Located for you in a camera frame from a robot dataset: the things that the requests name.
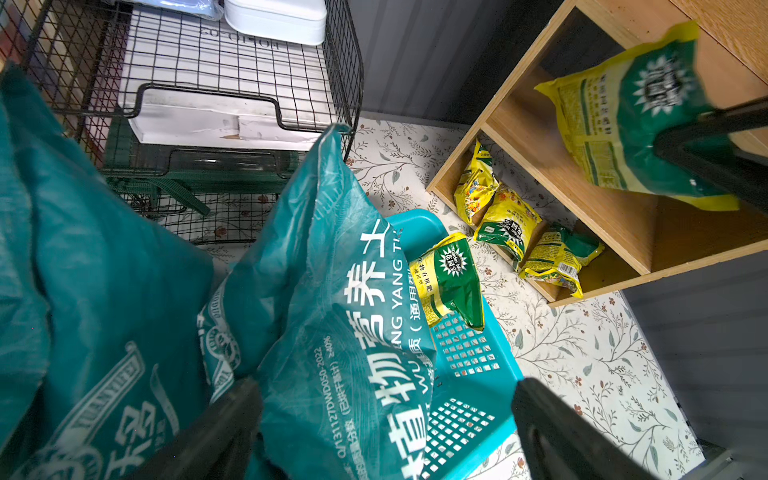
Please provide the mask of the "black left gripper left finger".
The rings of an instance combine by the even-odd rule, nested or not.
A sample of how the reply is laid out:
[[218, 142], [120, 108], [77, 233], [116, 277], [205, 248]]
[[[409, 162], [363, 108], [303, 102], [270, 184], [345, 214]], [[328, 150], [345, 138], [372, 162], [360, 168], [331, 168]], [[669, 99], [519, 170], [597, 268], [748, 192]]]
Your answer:
[[237, 381], [129, 479], [242, 479], [259, 431], [258, 383]]

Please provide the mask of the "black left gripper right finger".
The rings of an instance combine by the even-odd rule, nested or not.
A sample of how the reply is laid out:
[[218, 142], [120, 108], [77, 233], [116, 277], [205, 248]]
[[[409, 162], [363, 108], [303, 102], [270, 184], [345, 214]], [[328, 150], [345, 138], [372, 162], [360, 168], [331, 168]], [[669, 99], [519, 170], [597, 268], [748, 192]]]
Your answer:
[[651, 479], [535, 378], [517, 383], [511, 404], [533, 479]]

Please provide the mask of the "teal plastic basket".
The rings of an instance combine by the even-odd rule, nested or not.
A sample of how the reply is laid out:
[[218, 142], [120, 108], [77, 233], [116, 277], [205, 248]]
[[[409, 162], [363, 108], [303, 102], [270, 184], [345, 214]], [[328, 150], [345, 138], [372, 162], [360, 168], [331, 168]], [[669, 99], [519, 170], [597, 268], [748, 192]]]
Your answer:
[[516, 432], [511, 403], [523, 374], [484, 298], [482, 332], [470, 329], [458, 315], [428, 326], [409, 263], [451, 235], [442, 222], [421, 209], [387, 221], [406, 259], [409, 317], [402, 344], [414, 354], [426, 354], [431, 364], [429, 372], [416, 375], [430, 388], [421, 476], [466, 479]]

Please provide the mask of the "teal fertilizer bag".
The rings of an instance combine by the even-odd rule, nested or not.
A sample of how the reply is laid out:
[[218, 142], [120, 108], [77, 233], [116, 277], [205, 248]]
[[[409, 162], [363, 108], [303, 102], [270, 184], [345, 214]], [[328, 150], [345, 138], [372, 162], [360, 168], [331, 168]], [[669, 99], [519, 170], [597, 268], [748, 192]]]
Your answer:
[[417, 479], [435, 344], [401, 239], [327, 128], [197, 318], [214, 399], [261, 392], [248, 479]]
[[210, 255], [134, 212], [1, 74], [1, 475], [120, 479], [206, 409]]

